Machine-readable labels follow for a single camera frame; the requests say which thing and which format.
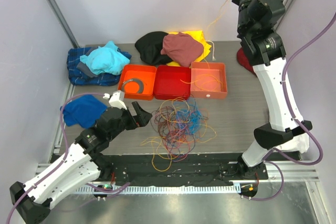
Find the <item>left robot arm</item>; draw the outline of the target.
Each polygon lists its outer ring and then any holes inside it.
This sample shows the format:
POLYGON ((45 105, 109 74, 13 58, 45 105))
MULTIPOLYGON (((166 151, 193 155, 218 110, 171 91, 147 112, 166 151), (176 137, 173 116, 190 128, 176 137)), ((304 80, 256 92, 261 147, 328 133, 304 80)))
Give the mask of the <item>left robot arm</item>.
POLYGON ((105 182, 113 172, 113 165, 103 156, 110 142, 125 130, 145 127, 151 113, 137 102, 132 103, 132 115, 123 102, 108 107, 95 125, 83 130, 62 156, 33 179, 11 185, 13 209, 25 223, 41 223, 50 211, 77 188, 96 179, 105 182))

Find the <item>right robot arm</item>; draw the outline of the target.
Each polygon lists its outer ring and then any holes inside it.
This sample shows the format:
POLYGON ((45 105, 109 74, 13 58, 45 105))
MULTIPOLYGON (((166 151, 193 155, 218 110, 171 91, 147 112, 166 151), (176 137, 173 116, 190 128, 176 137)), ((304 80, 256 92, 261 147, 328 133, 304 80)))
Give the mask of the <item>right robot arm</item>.
POLYGON ((283 152, 304 153, 309 136, 292 118, 286 102, 296 110, 291 87, 282 89, 286 51, 274 25, 284 15, 284 0, 231 0, 238 6, 237 37, 266 98, 269 122, 254 130, 255 140, 237 161, 237 173, 250 179, 274 147, 283 152))

